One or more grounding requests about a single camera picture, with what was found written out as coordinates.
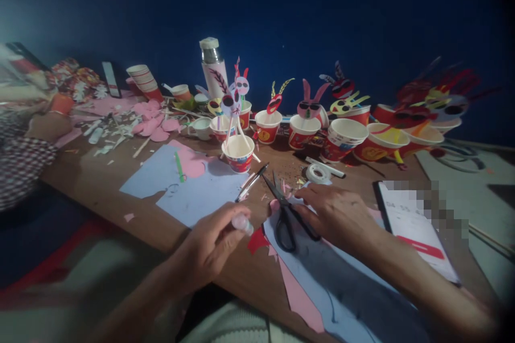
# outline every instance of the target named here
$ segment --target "hand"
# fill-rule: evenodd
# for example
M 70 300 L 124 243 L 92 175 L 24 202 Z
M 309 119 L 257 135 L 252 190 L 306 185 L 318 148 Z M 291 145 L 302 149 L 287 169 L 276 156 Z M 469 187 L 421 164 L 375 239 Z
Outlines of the hand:
M 341 250 L 361 259 L 373 253 L 376 237 L 383 232 L 369 215 L 361 197 L 340 188 L 310 184 L 295 193 L 307 206 L 293 208 L 313 229 Z
M 176 278 L 175 290 L 189 294 L 212 282 L 220 274 L 228 257 L 234 252 L 245 232 L 235 230 L 231 220 L 251 211 L 242 204 L 225 203 L 211 215 L 201 219 L 170 257 L 172 272 Z
M 70 117 L 62 114 L 50 112 L 45 115 L 34 115 L 25 137 L 54 143 L 59 137 L 68 134 L 72 128 Z

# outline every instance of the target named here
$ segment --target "light blue paper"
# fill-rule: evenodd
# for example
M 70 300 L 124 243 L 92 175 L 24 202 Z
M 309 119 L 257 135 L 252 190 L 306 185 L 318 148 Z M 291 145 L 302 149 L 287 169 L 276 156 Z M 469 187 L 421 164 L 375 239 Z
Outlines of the light blue paper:
M 294 218 L 297 252 L 284 252 L 274 236 L 277 219 L 278 213 L 270 217 L 264 232 L 320 311 L 328 333 L 348 343 L 429 341 L 418 311 L 402 295 L 349 254 L 312 241 Z
M 235 174 L 229 165 L 212 159 L 204 162 L 203 175 L 187 178 L 181 183 L 174 157 L 178 151 L 178 147 L 162 146 L 126 181 L 120 191 L 137 198 L 165 191 L 157 206 L 192 228 L 201 218 L 226 202 L 234 202 L 248 173 Z M 205 157 L 202 153 L 198 153 L 198 156 Z

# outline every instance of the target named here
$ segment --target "scissors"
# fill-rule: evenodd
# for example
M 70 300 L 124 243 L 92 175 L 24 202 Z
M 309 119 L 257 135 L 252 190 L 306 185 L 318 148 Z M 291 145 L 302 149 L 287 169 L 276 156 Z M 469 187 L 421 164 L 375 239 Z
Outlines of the scissors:
M 292 253 L 297 250 L 297 242 L 295 241 L 295 235 L 293 234 L 293 229 L 291 227 L 290 217 L 294 217 L 299 222 L 299 224 L 302 226 L 302 229 L 307 233 L 310 239 L 313 241 L 320 241 L 322 237 L 317 235 L 315 231 L 302 220 L 300 214 L 293 209 L 286 197 L 284 197 L 284 195 L 281 193 L 281 187 L 280 184 L 278 184 L 275 172 L 273 171 L 272 174 L 274 176 L 273 184 L 264 175 L 263 178 L 281 205 L 279 219 L 277 220 L 277 224 L 274 229 L 277 245 L 279 245 L 283 251 L 288 253 Z

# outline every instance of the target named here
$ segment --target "pen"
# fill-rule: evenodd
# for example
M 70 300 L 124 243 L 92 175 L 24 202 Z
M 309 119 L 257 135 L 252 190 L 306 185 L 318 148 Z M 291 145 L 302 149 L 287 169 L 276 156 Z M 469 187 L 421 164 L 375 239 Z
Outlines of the pen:
M 342 171 L 339 171 L 339 170 L 336 170 L 335 168 L 329 166 L 329 165 L 326 165 L 325 163 L 322 163 L 322 162 L 319 162 L 317 160 L 314 160 L 313 158 L 311 157 L 308 157 L 302 153 L 299 153 L 299 152 L 294 152 L 293 153 L 294 156 L 296 156 L 297 158 L 299 159 L 302 159 L 303 161 L 306 161 L 306 162 L 309 162 L 309 163 L 314 163 L 318 166 L 321 166 L 321 167 L 325 167 L 331 174 L 335 175 L 336 177 L 340 177 L 340 178 L 344 178 L 345 177 L 345 173 L 342 172 Z
M 251 189 L 252 185 L 258 180 L 259 177 L 261 177 L 264 173 L 264 171 L 267 169 L 268 164 L 270 162 L 267 162 L 261 169 L 259 169 L 259 172 L 256 173 L 256 175 L 251 179 L 251 181 L 248 183 L 247 187 L 244 188 L 240 194 L 236 197 L 236 200 L 234 202 L 238 203 L 242 199 L 242 197 L 245 197 L 245 195 L 248 193 L 248 191 Z

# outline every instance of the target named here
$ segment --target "blue wall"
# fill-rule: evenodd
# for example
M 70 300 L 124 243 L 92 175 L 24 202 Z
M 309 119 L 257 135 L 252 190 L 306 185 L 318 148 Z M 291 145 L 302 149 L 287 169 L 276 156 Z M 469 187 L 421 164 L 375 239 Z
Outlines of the blue wall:
M 336 59 L 372 104 L 393 103 L 438 55 L 465 60 L 480 90 L 505 90 L 472 106 L 453 136 L 515 146 L 501 127 L 514 97 L 506 26 L 500 0 L 0 0 L 0 41 L 21 41 L 47 64 L 73 56 L 100 74 L 102 60 L 145 63 L 160 83 L 204 85 L 198 40 L 218 37 L 229 77 L 238 55 L 250 67 L 254 110 L 273 80 L 295 77 L 281 106 L 294 113 L 301 79 L 317 88 Z

